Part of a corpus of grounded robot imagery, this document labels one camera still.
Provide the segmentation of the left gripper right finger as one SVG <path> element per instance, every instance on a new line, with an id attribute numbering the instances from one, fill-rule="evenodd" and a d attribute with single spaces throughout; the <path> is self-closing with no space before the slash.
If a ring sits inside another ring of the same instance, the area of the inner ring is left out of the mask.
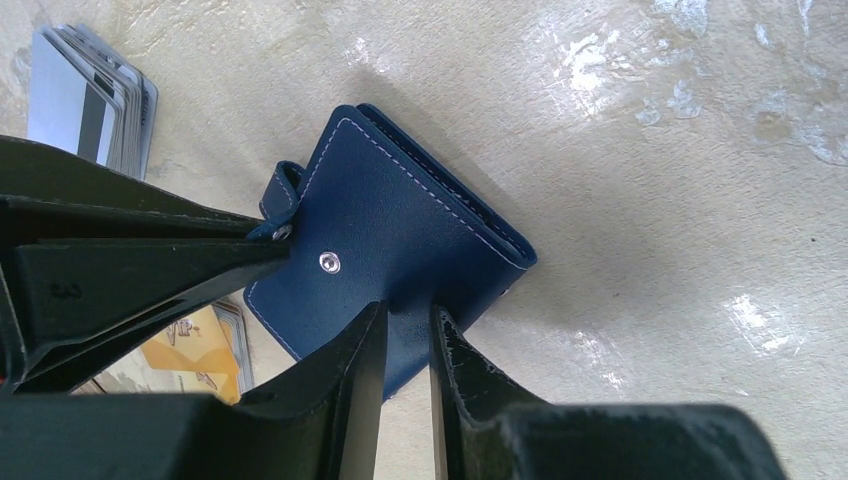
<path id="1" fill-rule="evenodd" d="M 783 479 L 762 430 L 728 405 L 549 403 L 430 313 L 439 479 Z"/>

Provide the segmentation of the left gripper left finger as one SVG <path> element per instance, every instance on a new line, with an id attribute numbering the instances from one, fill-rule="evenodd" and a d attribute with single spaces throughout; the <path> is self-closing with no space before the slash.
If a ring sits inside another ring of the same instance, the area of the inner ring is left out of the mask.
<path id="1" fill-rule="evenodd" d="M 204 394 L 25 395 L 1 403 L 5 479 L 369 479 L 387 308 L 236 405 Z"/>

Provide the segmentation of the blue leather card holder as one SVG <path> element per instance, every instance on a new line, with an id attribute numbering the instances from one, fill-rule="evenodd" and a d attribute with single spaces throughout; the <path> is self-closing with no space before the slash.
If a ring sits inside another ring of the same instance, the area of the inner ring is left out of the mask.
<path id="1" fill-rule="evenodd" d="M 259 203 L 291 228 L 290 256 L 244 291 L 296 360 L 368 303 L 388 309 L 384 393 L 429 357 L 438 305 L 470 327 L 537 260 L 531 244 L 370 104 L 336 107 L 306 166 L 280 162 Z"/>

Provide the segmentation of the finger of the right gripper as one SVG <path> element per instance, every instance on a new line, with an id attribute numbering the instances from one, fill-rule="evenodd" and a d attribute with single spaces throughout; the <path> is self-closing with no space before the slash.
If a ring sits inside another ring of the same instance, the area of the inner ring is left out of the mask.
<path id="1" fill-rule="evenodd" d="M 282 266 L 285 241 L 64 239 L 1 250 L 1 392 L 69 392 Z"/>
<path id="2" fill-rule="evenodd" d="M 259 220 L 206 207 L 17 137 L 1 138 L 1 238 L 243 239 Z"/>

